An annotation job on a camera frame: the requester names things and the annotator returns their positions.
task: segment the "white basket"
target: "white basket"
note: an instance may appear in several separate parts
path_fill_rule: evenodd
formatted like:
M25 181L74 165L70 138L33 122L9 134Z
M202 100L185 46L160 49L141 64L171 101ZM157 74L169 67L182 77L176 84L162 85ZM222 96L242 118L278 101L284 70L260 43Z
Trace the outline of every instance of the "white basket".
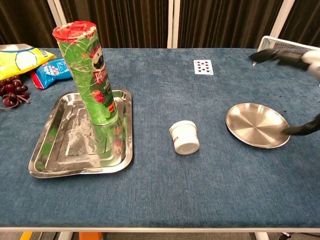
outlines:
M264 36L261 39L258 52L264 49L276 49L276 50L283 50L283 51L290 51L293 53L298 53L298 54L305 54L306 52L310 50L317 50L320 51L319 47L315 46L308 46L304 44L300 44L297 42L293 41L287 41L287 40L282 40L279 38L275 38L272 36Z

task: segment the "curtain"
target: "curtain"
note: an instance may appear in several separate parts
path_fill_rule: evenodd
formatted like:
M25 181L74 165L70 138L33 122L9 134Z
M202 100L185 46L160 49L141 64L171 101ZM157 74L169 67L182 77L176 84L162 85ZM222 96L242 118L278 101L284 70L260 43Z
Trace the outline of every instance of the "curtain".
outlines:
M320 47L320 1L295 0L279 38Z
M179 48L258 48L283 0L181 0Z
M68 22L97 25L104 48L166 48L169 0L60 0Z
M0 0L0 45L57 48L55 26L46 0Z

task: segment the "stainless steel plate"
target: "stainless steel plate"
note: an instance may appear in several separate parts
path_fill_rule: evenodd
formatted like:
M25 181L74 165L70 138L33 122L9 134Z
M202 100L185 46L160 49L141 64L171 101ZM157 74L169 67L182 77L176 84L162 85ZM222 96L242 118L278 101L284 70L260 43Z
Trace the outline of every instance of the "stainless steel plate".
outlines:
M124 89L112 93L118 119L105 126L91 124L78 92L56 101L29 162L32 176L114 173L131 162L132 97Z
M241 141L258 148L277 148L288 142L286 120L276 111L256 103L233 106L225 117L226 126Z

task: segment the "table edge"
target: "table edge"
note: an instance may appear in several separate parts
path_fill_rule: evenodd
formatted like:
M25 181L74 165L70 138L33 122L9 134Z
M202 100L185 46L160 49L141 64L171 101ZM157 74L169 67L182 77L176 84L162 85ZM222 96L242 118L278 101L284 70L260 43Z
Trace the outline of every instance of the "table edge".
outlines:
M320 233L319 227L0 227L0 232Z

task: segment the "white pole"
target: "white pole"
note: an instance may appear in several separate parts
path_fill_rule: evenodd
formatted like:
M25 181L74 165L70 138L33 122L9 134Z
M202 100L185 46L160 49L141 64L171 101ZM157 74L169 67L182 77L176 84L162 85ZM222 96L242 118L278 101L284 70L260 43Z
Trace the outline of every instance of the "white pole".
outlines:
M172 48L173 49L178 48L179 17L180 17L180 0L174 0L173 31L172 31Z
M285 22L288 18L288 15L294 3L295 3L295 0L283 0L280 11L272 27L270 37L274 37L274 38L279 37L279 34L281 33L281 30L285 25Z
M66 16L62 9L60 0L46 0L48 2L55 25L61 26L67 23Z
M254 235L256 240L269 240L268 233L266 232L255 232Z
M71 240L73 232L72 231L62 231L60 232L58 240Z
M172 49L172 31L173 31L173 20L174 20L174 4L175 0L169 0L169 12L168 12L168 41L166 47Z

